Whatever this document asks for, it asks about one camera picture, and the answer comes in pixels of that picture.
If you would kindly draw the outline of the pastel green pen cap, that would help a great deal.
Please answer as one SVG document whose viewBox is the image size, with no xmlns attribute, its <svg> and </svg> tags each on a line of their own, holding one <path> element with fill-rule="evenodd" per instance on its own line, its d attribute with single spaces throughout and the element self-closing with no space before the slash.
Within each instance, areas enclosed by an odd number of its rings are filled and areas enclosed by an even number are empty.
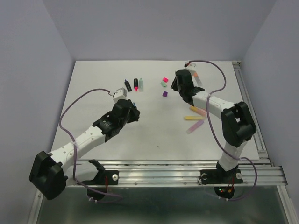
<svg viewBox="0 0 299 224">
<path fill-rule="evenodd" d="M 167 84 L 164 81 L 161 81 L 160 84 L 161 84 L 162 87 L 166 87 L 167 86 Z"/>
</svg>

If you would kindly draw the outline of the purple pen cap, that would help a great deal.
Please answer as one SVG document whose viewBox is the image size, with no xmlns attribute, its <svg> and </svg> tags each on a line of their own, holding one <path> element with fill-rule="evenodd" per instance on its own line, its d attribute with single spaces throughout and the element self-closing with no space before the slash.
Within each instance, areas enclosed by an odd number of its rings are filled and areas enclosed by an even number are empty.
<svg viewBox="0 0 299 224">
<path fill-rule="evenodd" d="M 163 94 L 162 94 L 162 96 L 163 96 L 163 97 L 167 97 L 167 96 L 168 96 L 168 92 L 167 92 L 167 91 L 164 91 Z"/>
</svg>

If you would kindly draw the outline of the black highlighter purple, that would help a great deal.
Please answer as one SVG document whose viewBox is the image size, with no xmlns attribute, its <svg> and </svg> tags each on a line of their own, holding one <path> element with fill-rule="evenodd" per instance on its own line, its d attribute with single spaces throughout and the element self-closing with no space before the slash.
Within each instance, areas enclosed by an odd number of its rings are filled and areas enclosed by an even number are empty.
<svg viewBox="0 0 299 224">
<path fill-rule="evenodd" d="M 127 91 L 128 91 L 128 92 L 131 92 L 132 89 L 131 89 L 131 86 L 130 86 L 129 81 L 125 79 L 124 84 L 125 84 L 125 86 L 126 86 L 126 88 L 127 88 Z"/>
</svg>

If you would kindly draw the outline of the black highlighter pink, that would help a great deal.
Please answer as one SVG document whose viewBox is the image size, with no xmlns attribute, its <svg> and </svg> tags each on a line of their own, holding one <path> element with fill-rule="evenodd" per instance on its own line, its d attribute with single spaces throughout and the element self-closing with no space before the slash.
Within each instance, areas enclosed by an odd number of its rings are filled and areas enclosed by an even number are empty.
<svg viewBox="0 0 299 224">
<path fill-rule="evenodd" d="M 139 89 L 138 79 L 134 78 L 134 90 L 138 91 L 138 89 Z"/>
</svg>

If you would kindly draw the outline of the pastel green highlighter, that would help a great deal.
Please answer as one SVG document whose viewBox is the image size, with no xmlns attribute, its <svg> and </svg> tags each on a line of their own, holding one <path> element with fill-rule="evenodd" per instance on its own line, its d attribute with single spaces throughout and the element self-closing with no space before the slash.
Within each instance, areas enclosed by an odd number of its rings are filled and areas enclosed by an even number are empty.
<svg viewBox="0 0 299 224">
<path fill-rule="evenodd" d="M 139 91 L 144 91 L 143 79 L 142 78 L 139 79 L 138 86 L 139 86 Z"/>
</svg>

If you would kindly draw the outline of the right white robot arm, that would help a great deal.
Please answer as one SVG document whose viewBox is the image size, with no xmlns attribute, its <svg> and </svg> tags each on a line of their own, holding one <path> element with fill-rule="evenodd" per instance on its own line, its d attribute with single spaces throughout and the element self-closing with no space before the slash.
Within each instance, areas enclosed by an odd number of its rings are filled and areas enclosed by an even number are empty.
<svg viewBox="0 0 299 224">
<path fill-rule="evenodd" d="M 210 114 L 221 120 L 225 146 L 221 148 L 223 153 L 217 162 L 215 177 L 220 182 L 226 182 L 236 171 L 245 145 L 256 133 L 256 125 L 247 104 L 222 100 L 195 86 L 189 69 L 175 72 L 171 88 L 186 103 L 206 110 L 209 125 L 212 124 Z"/>
</svg>

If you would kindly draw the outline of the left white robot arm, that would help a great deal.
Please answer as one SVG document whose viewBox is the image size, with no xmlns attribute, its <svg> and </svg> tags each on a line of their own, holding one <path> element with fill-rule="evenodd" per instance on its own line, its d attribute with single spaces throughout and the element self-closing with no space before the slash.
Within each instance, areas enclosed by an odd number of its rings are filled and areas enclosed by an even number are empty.
<svg viewBox="0 0 299 224">
<path fill-rule="evenodd" d="M 140 111 L 131 100 L 118 100 L 111 111 L 96 120 L 83 134 L 72 138 L 71 142 L 50 153 L 39 152 L 29 174 L 30 182 L 48 199 L 59 196 L 70 180 L 76 180 L 67 174 L 70 167 L 75 167 L 77 159 L 87 154 L 119 134 L 129 123 L 137 122 Z"/>
</svg>

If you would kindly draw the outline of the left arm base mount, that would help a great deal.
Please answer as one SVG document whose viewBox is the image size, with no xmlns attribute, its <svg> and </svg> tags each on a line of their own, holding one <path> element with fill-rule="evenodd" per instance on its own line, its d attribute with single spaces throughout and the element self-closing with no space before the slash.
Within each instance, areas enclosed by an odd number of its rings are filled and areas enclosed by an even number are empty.
<svg viewBox="0 0 299 224">
<path fill-rule="evenodd" d="M 90 164 L 92 164 L 96 168 L 96 175 L 91 180 L 83 181 L 83 183 L 87 186 L 91 185 L 104 185 L 104 188 L 96 188 L 97 191 L 101 191 L 102 193 L 107 193 L 109 185 L 118 185 L 119 179 L 119 171 L 118 170 L 107 170 L 104 168 L 102 164 L 100 164 L 96 160 L 89 160 Z M 105 197 L 103 194 L 96 193 L 90 189 L 86 190 L 89 198 L 94 202 L 104 202 L 103 198 Z"/>
</svg>

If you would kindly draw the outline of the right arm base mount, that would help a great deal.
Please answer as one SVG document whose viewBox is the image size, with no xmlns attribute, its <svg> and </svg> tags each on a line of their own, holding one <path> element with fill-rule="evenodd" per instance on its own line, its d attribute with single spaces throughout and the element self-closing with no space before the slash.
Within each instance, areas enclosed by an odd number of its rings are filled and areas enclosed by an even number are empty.
<svg viewBox="0 0 299 224">
<path fill-rule="evenodd" d="M 203 169 L 198 178 L 199 185 L 223 185 L 214 187 L 215 194 L 227 200 L 233 198 L 235 194 L 235 184 L 243 183 L 243 178 L 238 165 L 231 170 L 226 171 L 219 162 L 215 169 Z"/>
</svg>

